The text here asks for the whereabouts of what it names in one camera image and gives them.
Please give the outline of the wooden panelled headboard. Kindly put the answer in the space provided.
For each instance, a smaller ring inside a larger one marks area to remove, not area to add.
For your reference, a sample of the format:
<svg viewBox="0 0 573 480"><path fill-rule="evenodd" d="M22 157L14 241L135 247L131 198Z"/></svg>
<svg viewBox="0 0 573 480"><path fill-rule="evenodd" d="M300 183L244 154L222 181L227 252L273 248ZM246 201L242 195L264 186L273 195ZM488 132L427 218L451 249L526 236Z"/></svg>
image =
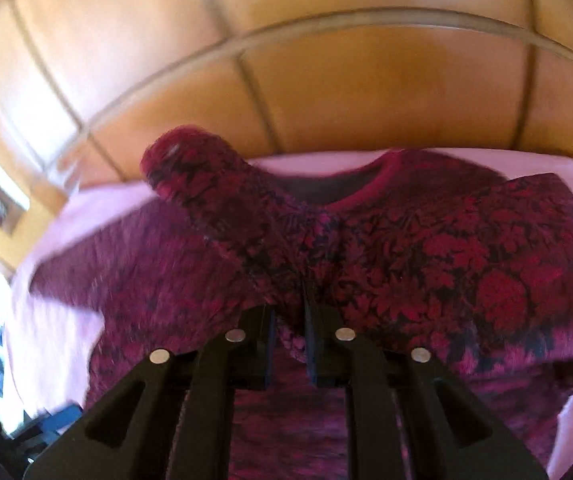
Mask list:
<svg viewBox="0 0 573 480"><path fill-rule="evenodd" d="M182 124L248 157L573 156L573 0L0 0L0 214L14 270L78 188Z"/></svg>

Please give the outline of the dark red floral sweater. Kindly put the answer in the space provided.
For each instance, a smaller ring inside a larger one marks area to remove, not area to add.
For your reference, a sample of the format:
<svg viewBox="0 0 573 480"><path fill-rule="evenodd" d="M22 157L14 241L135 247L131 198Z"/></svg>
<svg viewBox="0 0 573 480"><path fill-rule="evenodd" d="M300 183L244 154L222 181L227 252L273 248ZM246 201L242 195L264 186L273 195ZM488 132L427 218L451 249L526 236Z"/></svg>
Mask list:
<svg viewBox="0 0 573 480"><path fill-rule="evenodd" d="M151 350L196 350L268 306L276 374L236 397L230 477L345 478L343 395L312 387L303 364L310 292L386 350L433 352L552 459L573 395L571 166L403 150L296 178L182 127L141 168L153 199L41 263L29 286L103 316L88 404Z"/></svg>

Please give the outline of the pink bed sheet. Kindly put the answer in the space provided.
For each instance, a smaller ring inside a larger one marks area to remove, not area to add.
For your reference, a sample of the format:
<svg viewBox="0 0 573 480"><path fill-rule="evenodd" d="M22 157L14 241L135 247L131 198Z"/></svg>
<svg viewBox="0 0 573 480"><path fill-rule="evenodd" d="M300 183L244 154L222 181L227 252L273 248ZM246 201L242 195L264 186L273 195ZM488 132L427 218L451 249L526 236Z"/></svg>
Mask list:
<svg viewBox="0 0 573 480"><path fill-rule="evenodd" d="M573 159L526 152L480 148L436 148L435 152L477 162L509 178L554 172L573 191ZM367 165L375 152L329 152L282 155L251 160L280 176L321 178ZM29 292L39 263L105 224L152 200L142 181L102 185L75 194L24 259L12 283L11 314L6 319L10 370L29 413L59 408L66 401L82 404L89 385L91 351L103 330L102 315L74 309ZM560 479L573 463L573 396L559 415L559 434L548 463L551 479Z"/></svg>

